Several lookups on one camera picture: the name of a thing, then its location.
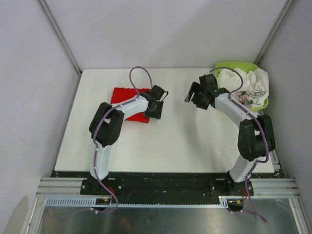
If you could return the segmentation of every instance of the black base bracket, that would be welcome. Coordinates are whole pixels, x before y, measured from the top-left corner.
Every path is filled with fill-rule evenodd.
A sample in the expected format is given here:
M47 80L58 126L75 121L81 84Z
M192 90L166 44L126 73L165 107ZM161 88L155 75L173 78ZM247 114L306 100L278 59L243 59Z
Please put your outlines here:
M125 204L219 204L219 196L242 196L229 190L225 173L109 173L102 181ZM249 193L254 194L248 182ZM109 195L91 175L83 180L81 195Z

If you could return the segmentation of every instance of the white table surface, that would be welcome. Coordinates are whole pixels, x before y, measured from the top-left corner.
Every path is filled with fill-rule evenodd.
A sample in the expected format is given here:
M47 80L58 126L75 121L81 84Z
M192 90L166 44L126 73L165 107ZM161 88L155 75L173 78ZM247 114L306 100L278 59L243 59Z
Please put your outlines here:
M89 171L95 146L89 125L98 106L110 103L115 87L131 87L130 69L88 69L82 73L55 171ZM169 91L160 120L124 121L113 145L109 168L114 172L227 172L235 164L238 128L220 111L196 108L184 99L193 81L209 69L148 69L153 84ZM137 88L149 88L142 70L133 71ZM255 173L273 173L271 160Z

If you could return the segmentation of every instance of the white wall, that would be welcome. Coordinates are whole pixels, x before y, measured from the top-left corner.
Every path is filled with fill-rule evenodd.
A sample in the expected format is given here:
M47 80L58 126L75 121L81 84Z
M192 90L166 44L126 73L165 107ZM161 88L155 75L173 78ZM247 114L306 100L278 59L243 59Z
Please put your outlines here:
M35 0L1 1L0 35L0 233L17 234L51 167L78 76Z
M253 62L285 0L47 0L82 69Z
M300 0L263 58L270 76L268 114L289 177L296 177L312 219L312 1Z

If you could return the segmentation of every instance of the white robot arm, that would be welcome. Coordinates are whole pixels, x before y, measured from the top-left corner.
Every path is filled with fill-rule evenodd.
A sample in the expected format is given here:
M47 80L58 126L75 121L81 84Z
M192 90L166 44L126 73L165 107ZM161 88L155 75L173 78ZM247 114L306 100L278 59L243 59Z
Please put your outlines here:
M246 108L239 102L229 99L229 91L218 88L215 77L212 74L199 78L200 83L193 82L185 102L192 101L198 108L207 109L209 105L225 113L238 127L238 149L240 155L235 165L228 171L228 180L234 187L235 184L245 180L254 163L266 155L265 143L261 135L256 135L259 127L251 118L256 118L266 135L269 151L275 149L275 140L271 118L268 115L258 116L257 113L243 110Z
M161 97L166 91L157 85L154 85L151 91L140 94L138 97L133 97L121 103L114 104L117 108L114 109L108 116L106 122L103 122L96 136L96 141L99 145L96 157L97 175L100 180L106 178L109 173L108 162L112 145L117 141L121 126L127 118L143 112L146 117L160 119L163 101ZM103 118L104 114L113 108L112 105L104 102L102 103L89 127L89 131L94 136L95 130ZM90 170L91 176L96 178L95 170Z

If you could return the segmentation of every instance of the green tray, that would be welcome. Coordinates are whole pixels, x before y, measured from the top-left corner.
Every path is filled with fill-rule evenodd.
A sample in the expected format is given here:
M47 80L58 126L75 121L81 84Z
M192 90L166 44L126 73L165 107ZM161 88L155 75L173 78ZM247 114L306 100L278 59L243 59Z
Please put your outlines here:
M239 62L239 61L224 61L219 62L216 66L217 67L229 67L229 68L240 68L244 72L254 71L255 69L259 68L257 65L250 63L250 62ZM218 75L221 72L221 69L218 69L215 71L215 77L218 79ZM263 107L257 107L257 108L249 108L251 111L258 112L260 110L263 110L266 108L269 104L269 98L265 99L264 106Z

